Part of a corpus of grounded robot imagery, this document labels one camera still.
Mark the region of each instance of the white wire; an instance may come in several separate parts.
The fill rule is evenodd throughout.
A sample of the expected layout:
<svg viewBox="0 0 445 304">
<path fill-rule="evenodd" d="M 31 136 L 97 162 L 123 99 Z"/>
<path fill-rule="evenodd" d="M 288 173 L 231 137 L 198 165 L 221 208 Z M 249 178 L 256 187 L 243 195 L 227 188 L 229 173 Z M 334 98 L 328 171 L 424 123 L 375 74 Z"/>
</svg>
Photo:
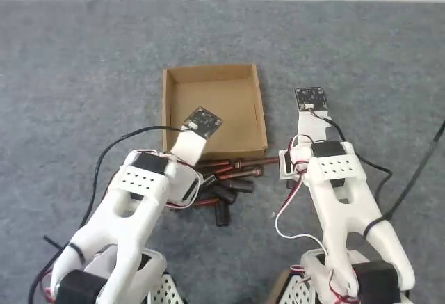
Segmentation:
<svg viewBox="0 0 445 304">
<path fill-rule="evenodd" d="M 287 234 L 283 234 L 280 231 L 280 228 L 278 227 L 278 220 L 280 219 L 280 216 L 282 215 L 282 213 L 284 212 L 284 210 L 286 210 L 286 208 L 289 206 L 289 204 L 292 202 L 293 198 L 295 197 L 295 195 L 297 194 L 298 190 L 300 189 L 301 185 L 302 185 L 302 177 L 298 180 L 298 185 L 297 187 L 294 188 L 293 193 L 291 196 L 289 196 L 289 199 L 287 200 L 287 202 L 283 205 L 283 207 L 280 209 L 280 211 L 278 212 L 277 216 L 275 217 L 275 229 L 277 230 L 277 233 L 285 238 L 285 239 L 299 239 L 299 238 L 310 238 L 312 240 L 314 240 L 320 247 L 321 249 L 323 249 L 323 252 L 325 253 L 325 255 L 327 256 L 327 250 L 326 247 L 323 245 L 323 243 L 316 238 L 315 236 L 313 236 L 312 234 L 307 234 L 307 233 L 302 233 L 302 234 L 295 234 L 295 235 L 287 235 Z"/>
</svg>

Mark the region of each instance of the open cardboard box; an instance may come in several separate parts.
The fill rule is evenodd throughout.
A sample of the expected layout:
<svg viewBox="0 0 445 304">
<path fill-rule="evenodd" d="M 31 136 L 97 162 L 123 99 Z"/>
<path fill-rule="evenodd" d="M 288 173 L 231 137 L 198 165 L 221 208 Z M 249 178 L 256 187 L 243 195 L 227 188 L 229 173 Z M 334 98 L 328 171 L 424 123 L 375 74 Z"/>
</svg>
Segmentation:
<svg viewBox="0 0 445 304">
<path fill-rule="evenodd" d="M 263 102 L 256 65 L 200 65 L 163 72 L 163 125 L 180 128 L 199 106 L 223 124 L 211 136 L 203 159 L 259 158 L 267 150 Z M 170 150 L 177 132 L 163 131 Z"/>
</svg>

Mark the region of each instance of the black wire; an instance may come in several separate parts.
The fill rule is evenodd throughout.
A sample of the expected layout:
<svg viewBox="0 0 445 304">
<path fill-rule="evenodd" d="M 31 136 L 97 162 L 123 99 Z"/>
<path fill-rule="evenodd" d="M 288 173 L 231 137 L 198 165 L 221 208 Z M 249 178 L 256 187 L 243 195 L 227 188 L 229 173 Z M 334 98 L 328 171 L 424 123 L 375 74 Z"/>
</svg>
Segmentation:
<svg viewBox="0 0 445 304">
<path fill-rule="evenodd" d="M 342 132 L 340 126 L 339 126 L 336 122 L 334 122 L 333 120 L 330 120 L 329 118 L 323 118 L 323 117 L 321 117 L 321 116 L 315 114 L 315 112 L 313 112 L 313 111 L 311 111 L 311 114 L 312 114 L 313 116 L 315 116 L 316 118 L 319 118 L 320 120 L 323 120 L 323 121 L 325 121 L 326 123 L 329 123 L 330 125 L 332 125 L 332 126 L 337 130 L 337 132 L 339 133 L 339 135 L 340 135 L 340 139 L 341 139 L 343 142 L 346 142 L 346 137 L 345 137 L 344 133 Z M 370 166 L 370 167 L 374 167 L 374 168 L 377 169 L 377 170 L 381 170 L 382 172 L 385 172 L 385 173 L 387 174 L 387 176 L 384 177 L 384 178 L 382 179 L 382 181 L 380 181 L 380 183 L 378 184 L 378 186 L 377 186 L 377 188 L 375 189 L 375 192 L 374 192 L 374 198 L 375 198 L 375 201 L 377 202 L 377 205 L 380 206 L 380 192 L 382 191 L 382 188 L 383 188 L 383 186 L 387 183 L 387 181 L 388 181 L 389 179 L 391 179 L 393 173 L 392 173 L 392 171 L 391 171 L 390 169 L 385 168 L 385 167 L 380 166 L 380 165 L 377 165 L 376 163 L 373 163 L 372 161 L 369 161 L 368 159 L 364 158 L 364 157 L 363 157 L 361 154 L 359 154 L 358 152 L 356 152 L 355 154 L 357 155 L 357 158 L 358 158 L 361 162 L 365 163 L 366 165 L 368 165 L 368 166 Z"/>
<path fill-rule="evenodd" d="M 79 225 L 79 229 L 81 227 L 83 227 L 86 224 L 86 221 L 88 220 L 88 218 L 91 215 L 91 211 L 92 211 L 92 206 L 94 205 L 95 202 L 95 198 L 96 198 L 96 190 L 97 190 L 97 179 L 99 177 L 99 170 L 100 170 L 100 166 L 102 164 L 102 161 L 104 160 L 104 157 L 106 156 L 106 154 L 108 153 L 108 151 L 111 150 L 111 148 L 118 144 L 119 142 L 122 142 L 130 137 L 133 137 L 135 135 L 141 134 L 143 132 L 146 131 L 151 131 L 151 130 L 171 130 L 171 131 L 186 131 L 178 129 L 178 128 L 174 128 L 174 127 L 169 127 L 169 126 L 165 126 L 165 125 L 153 125 L 153 126 L 149 126 L 149 127 L 144 127 L 138 130 L 135 130 L 133 132 L 130 132 L 128 134 L 125 134 L 123 136 L 121 136 L 119 139 L 117 139 L 116 141 L 112 142 L 109 146 L 107 146 L 105 148 L 104 151 L 102 151 L 102 153 L 99 155 L 99 158 L 97 160 L 96 163 L 96 168 L 95 168 L 95 176 L 92 182 L 92 195 L 90 198 L 90 203 L 88 204 L 88 208 L 86 209 L 85 214 L 83 215 L 82 221 Z M 43 275 L 47 272 L 47 270 L 52 266 L 52 264 L 57 260 L 57 258 L 60 256 L 60 254 L 62 254 L 63 250 L 65 249 L 67 244 L 65 244 L 49 261 L 47 264 L 45 264 L 45 266 L 40 270 L 40 272 L 36 275 L 36 277 L 34 278 L 33 282 L 31 283 L 31 286 L 29 287 L 29 292 L 28 292 L 28 304 L 33 304 L 34 303 L 34 294 L 35 291 L 37 289 L 37 286 L 40 282 L 40 280 L 42 279 Z"/>
<path fill-rule="evenodd" d="M 430 157 L 434 153 L 434 151 L 437 147 L 437 144 L 439 142 L 439 139 L 442 137 L 442 134 L 444 133 L 444 130 L 445 130 L 445 120 L 443 121 L 442 126 L 439 128 L 439 131 L 436 133 L 436 136 L 433 138 L 432 142 L 430 143 L 430 146 L 429 146 L 428 150 L 426 151 L 425 155 L 423 156 L 419 166 L 417 166 L 416 171 L 412 175 L 411 179 L 407 183 L 405 189 L 403 189 L 403 191 L 400 194 L 400 196 L 398 197 L 398 199 L 395 201 L 393 206 L 387 212 L 385 212 L 381 217 L 375 219 L 374 221 L 370 222 L 368 224 L 368 226 L 366 226 L 366 229 L 363 232 L 363 237 L 366 238 L 366 236 L 369 233 L 369 230 L 371 230 L 371 228 L 374 225 L 380 223 L 381 221 L 390 221 L 391 220 L 391 218 L 394 215 L 394 213 L 396 212 L 396 210 L 400 207 L 403 200 L 406 198 L 406 195 L 408 195 L 408 193 L 411 191 L 412 187 L 415 185 L 417 179 L 419 178 L 420 174 L 422 173 L 422 170 L 425 168 L 426 163 L 428 162 L 428 160 L 430 160 Z"/>
<path fill-rule="evenodd" d="M 62 245 L 56 243 L 53 239 L 49 238 L 47 235 L 43 236 L 43 240 L 45 240 L 49 245 L 57 248 L 58 250 L 61 250 L 63 248 Z"/>
</svg>

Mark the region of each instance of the robotic arm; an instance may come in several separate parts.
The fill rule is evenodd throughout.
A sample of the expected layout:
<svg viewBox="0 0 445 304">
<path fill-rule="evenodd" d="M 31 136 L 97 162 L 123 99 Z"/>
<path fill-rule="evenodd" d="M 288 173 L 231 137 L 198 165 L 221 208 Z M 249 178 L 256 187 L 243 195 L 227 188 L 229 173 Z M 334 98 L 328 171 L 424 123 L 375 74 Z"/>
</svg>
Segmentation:
<svg viewBox="0 0 445 304">
<path fill-rule="evenodd" d="M 130 152 L 91 219 L 54 264 L 56 303 L 141 303 L 160 283 L 165 257 L 144 248 L 145 242 L 166 204 L 193 203 L 202 181 L 193 166 L 221 123 L 200 107 L 185 121 L 170 153 Z"/>
<path fill-rule="evenodd" d="M 413 288 L 414 271 L 388 221 L 373 226 L 366 237 L 380 253 L 379 262 L 369 262 L 346 248 L 348 233 L 363 234 L 382 214 L 352 144 L 326 140 L 330 125 L 323 118 L 330 117 L 323 90 L 297 88 L 296 97 L 298 144 L 294 146 L 293 140 L 280 151 L 280 176 L 302 180 L 309 187 L 320 219 L 324 247 L 306 252 L 301 259 L 311 287 L 323 304 L 411 303 L 401 291 Z"/>
</svg>

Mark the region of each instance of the black circuit board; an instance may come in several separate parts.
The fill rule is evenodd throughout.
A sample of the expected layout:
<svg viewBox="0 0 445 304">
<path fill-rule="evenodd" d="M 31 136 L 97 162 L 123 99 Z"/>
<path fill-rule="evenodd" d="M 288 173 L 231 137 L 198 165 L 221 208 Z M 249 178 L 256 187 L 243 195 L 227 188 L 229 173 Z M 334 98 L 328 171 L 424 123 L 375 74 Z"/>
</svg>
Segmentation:
<svg viewBox="0 0 445 304">
<path fill-rule="evenodd" d="M 298 111 L 326 111 L 325 91 L 321 87 L 295 88 Z"/>
<path fill-rule="evenodd" d="M 185 120 L 184 126 L 193 130 L 204 139 L 209 139 L 211 135 L 221 126 L 223 120 L 212 114 L 210 111 L 198 107 Z"/>
</svg>

